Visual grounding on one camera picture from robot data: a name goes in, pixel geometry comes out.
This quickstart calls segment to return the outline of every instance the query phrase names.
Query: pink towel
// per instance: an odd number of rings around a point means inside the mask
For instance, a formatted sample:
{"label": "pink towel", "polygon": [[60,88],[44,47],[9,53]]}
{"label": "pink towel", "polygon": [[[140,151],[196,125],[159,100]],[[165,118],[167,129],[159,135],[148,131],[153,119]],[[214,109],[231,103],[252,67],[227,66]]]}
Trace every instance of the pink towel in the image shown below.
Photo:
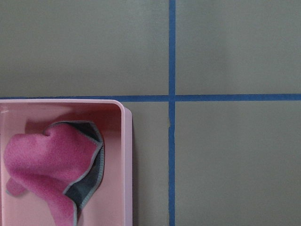
{"label": "pink towel", "polygon": [[43,134],[14,135],[4,152],[7,192],[44,199],[57,226],[76,226],[103,177],[104,146],[90,121],[62,121]]}

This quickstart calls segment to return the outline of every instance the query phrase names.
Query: blue line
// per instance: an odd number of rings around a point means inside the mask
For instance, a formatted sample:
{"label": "blue line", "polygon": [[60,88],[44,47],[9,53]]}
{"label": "blue line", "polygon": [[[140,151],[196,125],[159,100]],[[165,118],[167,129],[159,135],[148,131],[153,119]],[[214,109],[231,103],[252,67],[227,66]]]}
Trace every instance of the blue line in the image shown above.
{"label": "blue line", "polygon": [[169,226],[175,226],[175,0],[169,1],[169,103],[168,114],[168,211]]}
{"label": "blue line", "polygon": [[72,96],[72,97],[0,97],[0,99],[112,99],[120,102],[167,102],[168,95],[153,96]]}
{"label": "blue line", "polygon": [[301,94],[177,95],[175,101],[282,101],[301,100]]}

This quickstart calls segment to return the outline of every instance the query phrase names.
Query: box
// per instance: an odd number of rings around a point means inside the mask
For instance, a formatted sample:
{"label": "box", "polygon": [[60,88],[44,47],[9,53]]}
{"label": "box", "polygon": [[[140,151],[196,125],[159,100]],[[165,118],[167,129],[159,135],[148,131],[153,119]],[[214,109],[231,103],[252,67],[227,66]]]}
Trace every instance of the box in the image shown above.
{"label": "box", "polygon": [[105,144],[103,181],[78,220],[78,226],[132,226],[132,114],[115,100],[10,99],[0,100],[1,224],[55,226],[45,201],[26,192],[6,193],[9,175],[3,152],[17,133],[42,133],[56,121],[91,120]]}

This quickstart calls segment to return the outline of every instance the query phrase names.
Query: vertical blue tape strip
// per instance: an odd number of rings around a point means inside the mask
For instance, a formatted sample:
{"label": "vertical blue tape strip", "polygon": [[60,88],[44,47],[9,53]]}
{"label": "vertical blue tape strip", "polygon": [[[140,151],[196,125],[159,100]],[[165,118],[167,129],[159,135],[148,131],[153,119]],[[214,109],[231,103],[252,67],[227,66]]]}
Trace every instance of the vertical blue tape strip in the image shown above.
{"label": "vertical blue tape strip", "polygon": [[168,211],[169,226],[175,226],[175,0],[169,1],[169,122],[168,129]]}

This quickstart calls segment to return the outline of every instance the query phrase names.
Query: gray surface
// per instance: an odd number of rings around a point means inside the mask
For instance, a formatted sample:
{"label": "gray surface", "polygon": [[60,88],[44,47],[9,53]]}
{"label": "gray surface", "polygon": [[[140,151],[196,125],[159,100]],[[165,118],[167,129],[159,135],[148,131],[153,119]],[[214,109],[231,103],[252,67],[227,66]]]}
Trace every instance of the gray surface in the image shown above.
{"label": "gray surface", "polygon": [[176,93],[300,93],[301,1],[177,0]]}
{"label": "gray surface", "polygon": [[168,226],[168,103],[123,103],[134,124],[134,226]]}
{"label": "gray surface", "polygon": [[168,94],[168,1],[0,2],[0,96]]}
{"label": "gray surface", "polygon": [[177,226],[301,225],[301,102],[176,104]]}

